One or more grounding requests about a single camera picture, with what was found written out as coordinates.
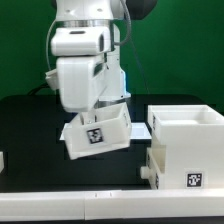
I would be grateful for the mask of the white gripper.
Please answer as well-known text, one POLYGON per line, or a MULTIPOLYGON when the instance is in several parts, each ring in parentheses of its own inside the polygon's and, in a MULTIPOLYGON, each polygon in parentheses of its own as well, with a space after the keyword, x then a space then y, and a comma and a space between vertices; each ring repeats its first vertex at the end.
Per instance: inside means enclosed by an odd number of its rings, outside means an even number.
POLYGON ((57 60, 60 99, 67 112, 87 112, 85 123, 97 121, 90 111, 106 89, 104 55, 60 57, 57 60))

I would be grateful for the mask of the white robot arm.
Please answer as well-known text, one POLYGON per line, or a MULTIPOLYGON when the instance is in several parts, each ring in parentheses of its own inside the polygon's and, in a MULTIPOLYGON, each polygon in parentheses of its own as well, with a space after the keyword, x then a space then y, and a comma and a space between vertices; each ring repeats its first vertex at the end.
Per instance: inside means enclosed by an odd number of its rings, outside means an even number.
POLYGON ((97 120, 97 104, 128 98, 120 47, 131 39, 134 20, 142 20, 158 0, 52 0, 56 18, 46 49, 57 57, 46 73, 64 109, 85 124, 97 120))

